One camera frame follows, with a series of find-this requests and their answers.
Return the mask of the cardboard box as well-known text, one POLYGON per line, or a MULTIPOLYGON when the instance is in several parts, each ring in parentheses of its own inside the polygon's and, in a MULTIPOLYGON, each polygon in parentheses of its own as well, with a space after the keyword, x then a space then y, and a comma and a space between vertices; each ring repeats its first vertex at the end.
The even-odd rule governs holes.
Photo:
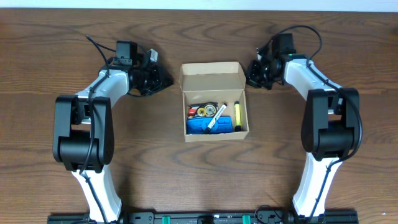
POLYGON ((182 91, 183 131, 185 142, 240 140, 249 133, 246 108, 246 77, 239 62, 185 63, 179 76, 182 91), (235 132, 234 103, 241 108, 242 131, 235 132), (221 134, 187 134, 188 109, 191 105, 214 103, 228 107, 223 116, 232 119, 233 132, 221 134))

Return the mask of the yellow highlighter pen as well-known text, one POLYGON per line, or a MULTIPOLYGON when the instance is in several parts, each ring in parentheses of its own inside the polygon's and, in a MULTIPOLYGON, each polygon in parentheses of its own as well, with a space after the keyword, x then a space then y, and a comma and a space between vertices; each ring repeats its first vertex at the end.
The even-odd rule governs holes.
POLYGON ((234 117, 235 117, 234 131, 240 132, 242 131, 242 121, 241 121, 241 108, 240 108, 240 103, 238 101, 234 103, 234 117))

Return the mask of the blue magnetic whiteboard duster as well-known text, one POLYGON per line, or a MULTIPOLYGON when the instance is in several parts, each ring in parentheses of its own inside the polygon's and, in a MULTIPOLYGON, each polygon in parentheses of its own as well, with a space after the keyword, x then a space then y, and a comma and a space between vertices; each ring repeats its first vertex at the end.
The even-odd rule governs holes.
MULTIPOLYGON (((187 134, 203 134, 212 118, 195 118, 187 121, 187 134)), ((221 116, 213 125, 210 133, 232 133, 233 124, 229 116, 221 116)))

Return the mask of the black whiteboard marker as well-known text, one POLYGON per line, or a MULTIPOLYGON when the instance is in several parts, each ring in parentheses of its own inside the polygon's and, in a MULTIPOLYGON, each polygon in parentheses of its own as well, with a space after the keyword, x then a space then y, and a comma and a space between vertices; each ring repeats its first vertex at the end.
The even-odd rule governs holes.
POLYGON ((214 115, 214 117, 212 118, 212 120, 209 122, 208 126, 206 127, 206 129, 204 130, 205 134, 210 134, 211 129, 213 128, 213 126, 216 124, 216 122, 218 121, 218 119, 220 118, 220 116, 223 114, 223 112, 225 111, 225 109, 228 107, 227 103, 223 103, 222 106, 220 107, 220 109, 218 110, 218 112, 214 115))

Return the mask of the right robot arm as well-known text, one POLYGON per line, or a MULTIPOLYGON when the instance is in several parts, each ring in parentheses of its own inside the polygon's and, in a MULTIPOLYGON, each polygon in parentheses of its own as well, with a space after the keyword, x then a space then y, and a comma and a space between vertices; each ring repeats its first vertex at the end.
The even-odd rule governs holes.
POLYGON ((293 196, 293 212, 285 221, 325 223, 325 200, 340 165, 353 157, 363 136, 359 93, 327 78, 311 57, 297 53, 293 35, 279 33, 257 50, 246 72, 246 83, 272 89, 289 84, 305 100, 301 142, 306 152, 305 167, 293 196))

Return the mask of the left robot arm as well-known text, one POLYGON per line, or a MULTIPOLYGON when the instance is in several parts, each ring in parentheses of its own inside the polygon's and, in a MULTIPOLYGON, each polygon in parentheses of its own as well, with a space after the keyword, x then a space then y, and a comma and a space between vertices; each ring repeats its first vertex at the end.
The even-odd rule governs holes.
POLYGON ((89 206, 83 215, 51 215, 48 223, 129 223, 130 214, 117 195, 110 170, 114 154, 112 108, 124 95, 151 96, 172 85, 154 49, 119 40, 114 56, 103 57, 97 78, 74 95, 55 100, 53 157, 70 171, 89 206))

